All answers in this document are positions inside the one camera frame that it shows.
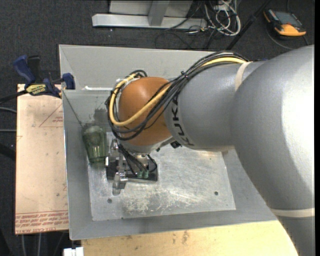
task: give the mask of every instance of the clamp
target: clamp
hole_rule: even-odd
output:
[[[62,78],[52,81],[50,78],[41,79],[40,77],[40,58],[38,56],[27,57],[22,55],[13,62],[13,67],[17,73],[24,77],[27,83],[24,85],[25,93],[32,96],[48,95],[57,98],[62,97],[63,89],[74,90],[76,88],[74,77],[70,73],[65,73]],[[57,88],[55,83],[64,82],[64,87]]]

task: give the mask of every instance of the yellow cable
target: yellow cable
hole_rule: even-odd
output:
[[[235,58],[235,57],[221,57],[221,58],[210,60],[210,61],[204,63],[203,65],[201,65],[201,67],[204,67],[206,65],[210,65],[210,64],[213,64],[213,63],[219,63],[219,62],[233,62],[233,63],[242,64],[242,63],[245,63],[246,61],[242,60],[242,59],[239,59],[239,58]]]
[[[210,60],[208,62],[206,62],[205,64],[203,64],[201,67],[209,65],[209,64],[213,64],[213,63],[219,63],[219,62],[232,62],[232,63],[245,63],[245,60],[241,60],[235,57],[221,57],[221,58],[217,58],[214,60]],[[122,121],[122,122],[118,122],[117,120],[115,120],[114,117],[114,112],[113,112],[113,105],[115,102],[115,98],[116,98],[116,92],[118,91],[119,87],[122,86],[124,83],[128,82],[129,80],[132,80],[134,77],[132,77],[131,79],[129,79],[129,77],[125,80],[122,80],[120,83],[118,83],[114,89],[114,94],[111,97],[110,100],[110,105],[109,105],[109,116],[110,116],[110,121],[116,125],[116,126],[126,126],[130,123],[132,123],[133,121],[135,121],[136,119],[138,119],[146,110],[148,110],[150,108],[150,106],[154,105],[157,103],[157,101],[166,93],[166,91],[169,89],[169,84],[167,87],[165,87],[162,91],[159,92],[158,95],[156,95],[152,100],[150,100],[146,105],[144,105],[138,112],[136,112],[133,116],[131,116],[129,119]]]

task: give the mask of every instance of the black cable bundle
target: black cable bundle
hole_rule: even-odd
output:
[[[222,61],[222,62],[217,62],[217,63],[212,63],[212,64],[206,64],[209,63],[211,61],[220,59],[220,58],[235,58],[235,59],[239,59],[242,61],[248,61],[247,59],[245,59],[243,56],[240,56],[239,54],[232,52],[232,51],[219,51],[219,52],[215,52],[212,53],[208,56],[205,56],[201,59],[199,59],[195,64],[193,64],[186,72],[182,71],[181,75],[179,75],[177,78],[169,81],[168,83],[165,83],[163,86],[161,86],[158,91],[152,96],[152,98],[149,100],[151,101],[156,95],[158,95],[158,93],[168,84],[170,84],[168,90],[166,91],[166,93],[161,97],[161,99],[153,106],[152,110],[148,113],[147,117],[145,118],[144,121],[142,121],[139,125],[133,127],[133,128],[126,128],[126,130],[124,129],[120,129],[118,128],[116,125],[114,125],[111,120],[110,120],[110,113],[109,113],[109,105],[110,105],[110,100],[113,94],[115,94],[115,97],[118,96],[118,94],[120,93],[121,89],[123,88],[123,86],[121,86],[116,92],[112,91],[110,96],[108,97],[108,99],[105,102],[105,105],[107,106],[108,109],[108,122],[109,125],[113,131],[114,136],[119,139],[120,141],[129,141],[133,138],[135,138],[136,136],[138,136],[143,130],[150,128],[155,121],[149,125],[148,127],[146,127],[148,121],[159,111],[159,109],[161,107],[163,107],[164,105],[164,109],[162,110],[162,112],[157,116],[157,118],[159,118],[159,116],[163,113],[163,111],[166,109],[166,107],[169,105],[169,102],[176,97],[180,91],[184,88],[184,86],[186,86],[186,84],[193,78],[195,77],[197,74],[199,74],[200,72],[207,70],[211,67],[217,66],[217,65],[223,65],[223,64],[230,64],[230,63],[234,63],[232,61]],[[142,72],[141,70],[136,70],[132,73],[130,73],[130,75],[132,74],[138,74],[137,77],[143,77],[140,72]],[[116,110],[116,103],[114,101],[114,104],[112,106],[113,112],[117,113]],[[128,137],[123,137],[123,134],[128,134],[128,133],[134,133]]]

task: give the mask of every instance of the orange device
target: orange device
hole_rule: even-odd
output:
[[[292,12],[265,9],[263,15],[272,26],[272,30],[281,38],[288,39],[304,36],[306,30]]]

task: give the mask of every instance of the green glass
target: green glass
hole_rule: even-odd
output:
[[[107,136],[100,126],[86,128],[82,135],[85,150],[91,164],[104,164],[107,156]]]

